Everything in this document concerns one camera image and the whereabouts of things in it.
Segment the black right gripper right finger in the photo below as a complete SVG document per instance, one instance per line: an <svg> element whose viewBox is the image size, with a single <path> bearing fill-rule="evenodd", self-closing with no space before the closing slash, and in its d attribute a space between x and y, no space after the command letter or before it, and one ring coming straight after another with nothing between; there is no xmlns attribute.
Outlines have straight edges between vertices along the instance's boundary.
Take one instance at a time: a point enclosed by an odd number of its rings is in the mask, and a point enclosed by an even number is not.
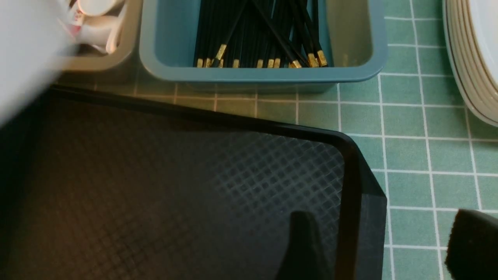
<svg viewBox="0 0 498 280"><path fill-rule="evenodd" d="M449 236L445 264L453 280L496 280L497 218L477 210L459 209Z"/></svg>

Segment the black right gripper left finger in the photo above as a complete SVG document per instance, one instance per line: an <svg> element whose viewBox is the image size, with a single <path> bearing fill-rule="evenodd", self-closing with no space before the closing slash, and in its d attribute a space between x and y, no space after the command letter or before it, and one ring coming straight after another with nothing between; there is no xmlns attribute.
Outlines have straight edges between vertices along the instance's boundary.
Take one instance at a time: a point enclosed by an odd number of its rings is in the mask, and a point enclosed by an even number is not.
<svg viewBox="0 0 498 280"><path fill-rule="evenodd" d="M290 215L289 241L276 280L331 280L319 225L312 213Z"/></svg>

